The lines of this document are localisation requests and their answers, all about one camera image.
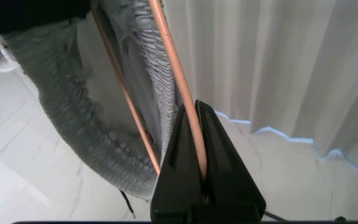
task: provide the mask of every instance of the black object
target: black object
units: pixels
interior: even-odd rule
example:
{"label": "black object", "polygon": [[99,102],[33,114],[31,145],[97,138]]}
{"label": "black object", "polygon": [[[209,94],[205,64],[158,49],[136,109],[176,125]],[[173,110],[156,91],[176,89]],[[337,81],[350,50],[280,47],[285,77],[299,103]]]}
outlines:
{"label": "black object", "polygon": [[85,17],[89,0],[0,0],[0,34]]}
{"label": "black object", "polygon": [[182,105],[151,203],[153,222],[259,222],[266,202],[214,110],[195,103],[208,166],[201,184],[190,125]]}

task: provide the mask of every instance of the black cord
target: black cord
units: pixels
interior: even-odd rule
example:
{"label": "black cord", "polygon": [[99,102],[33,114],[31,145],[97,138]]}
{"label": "black cord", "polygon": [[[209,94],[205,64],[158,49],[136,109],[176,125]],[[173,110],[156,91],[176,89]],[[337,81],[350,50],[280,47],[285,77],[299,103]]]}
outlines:
{"label": "black cord", "polygon": [[124,197],[124,200],[125,200],[126,203],[127,203],[127,206],[128,206],[129,211],[131,211],[133,217],[136,218],[135,213],[134,213],[134,210],[132,209],[132,205],[131,205],[130,201],[128,200],[127,195],[125,194],[125,192],[123,192],[123,191],[121,191],[121,190],[120,190],[120,192],[121,192],[121,195]]}
{"label": "black cord", "polygon": [[285,220],[285,219],[283,219],[282,217],[279,217],[279,216],[276,216],[276,215],[274,215],[274,214],[271,214],[271,213],[268,212],[268,211],[265,211],[265,215],[266,215],[267,217],[273,218],[274,220],[277,220],[277,221],[279,221],[279,222],[288,222],[288,220]]}

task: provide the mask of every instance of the white curtain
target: white curtain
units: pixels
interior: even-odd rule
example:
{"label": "white curtain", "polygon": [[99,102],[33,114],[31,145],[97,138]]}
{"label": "white curtain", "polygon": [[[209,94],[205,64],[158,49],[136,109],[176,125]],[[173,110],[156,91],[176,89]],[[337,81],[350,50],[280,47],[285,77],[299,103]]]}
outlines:
{"label": "white curtain", "polygon": [[194,99],[358,164],[358,1],[164,5]]}

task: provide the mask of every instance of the wooden stick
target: wooden stick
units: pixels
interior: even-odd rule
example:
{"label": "wooden stick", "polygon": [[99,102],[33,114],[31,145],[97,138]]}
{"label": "wooden stick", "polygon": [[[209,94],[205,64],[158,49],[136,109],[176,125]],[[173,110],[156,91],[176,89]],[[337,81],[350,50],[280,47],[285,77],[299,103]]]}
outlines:
{"label": "wooden stick", "polygon": [[160,165],[158,164],[158,160],[155,157],[155,154],[153,152],[152,146],[151,146],[151,144],[149,142],[149,139],[147,137],[147,134],[146,134],[146,132],[145,132],[145,130],[143,128],[143,125],[140,122],[140,117],[137,114],[137,111],[135,109],[134,103],[132,102],[132,99],[128,94],[128,90],[127,90],[127,88],[125,86],[124,80],[122,79],[121,71],[118,68],[116,60],[114,58],[114,53],[112,51],[110,42],[108,41],[108,39],[106,37],[106,33],[105,33],[105,31],[103,29],[103,26],[102,26],[102,24],[101,24],[101,22],[99,20],[99,17],[96,15],[97,13],[96,13],[95,8],[92,6],[92,3],[91,3],[91,11],[92,11],[94,21],[95,21],[95,23],[96,23],[96,25],[98,27],[100,36],[102,37],[102,41],[103,41],[104,47],[106,48],[107,55],[109,56],[111,65],[112,65],[112,67],[114,69],[114,72],[116,73],[117,79],[118,79],[119,84],[120,84],[120,86],[122,88],[122,91],[124,92],[124,96],[125,96],[125,99],[126,99],[126,101],[128,103],[129,109],[130,109],[130,111],[131,111],[131,113],[132,113],[132,115],[134,117],[137,129],[139,130],[140,136],[142,137],[142,140],[144,142],[146,150],[149,153],[149,156],[150,156],[150,159],[151,159],[151,161],[153,163],[154,169],[155,169],[157,175],[160,175],[160,172],[161,172]]}
{"label": "wooden stick", "polygon": [[164,44],[165,50],[169,61],[172,66],[173,74],[175,80],[177,81],[181,97],[183,98],[183,103],[185,104],[187,117],[190,122],[191,133],[193,134],[193,139],[196,147],[198,164],[200,165],[201,176],[203,180],[206,177],[206,153],[205,145],[203,139],[203,133],[201,132],[200,123],[196,114],[196,109],[194,107],[194,102],[191,97],[189,86],[187,85],[185,73],[181,67],[179,56],[175,45],[173,44],[173,39],[168,28],[167,20],[162,11],[162,6],[160,0],[149,0],[150,7],[152,9],[155,22],[160,31],[161,39]]}

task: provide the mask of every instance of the marble floor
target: marble floor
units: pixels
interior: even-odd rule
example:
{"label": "marble floor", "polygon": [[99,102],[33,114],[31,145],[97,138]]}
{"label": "marble floor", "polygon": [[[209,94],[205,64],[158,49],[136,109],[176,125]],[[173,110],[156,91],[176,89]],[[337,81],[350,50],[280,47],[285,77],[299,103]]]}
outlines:
{"label": "marble floor", "polygon": [[[118,189],[62,141],[33,91],[18,71],[0,73],[0,223],[134,220]],[[320,158],[310,142],[269,128],[249,134],[248,123],[219,117],[268,211],[289,220],[358,220],[358,167],[339,151]],[[129,200],[136,220],[150,220],[149,203]]]}

